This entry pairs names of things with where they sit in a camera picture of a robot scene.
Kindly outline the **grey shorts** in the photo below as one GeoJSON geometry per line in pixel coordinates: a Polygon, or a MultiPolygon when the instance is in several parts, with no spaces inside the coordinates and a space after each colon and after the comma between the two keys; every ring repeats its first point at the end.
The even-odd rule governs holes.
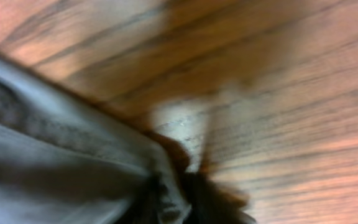
{"type": "Polygon", "coordinates": [[[253,223],[164,148],[0,58],[0,223],[253,223]]]}

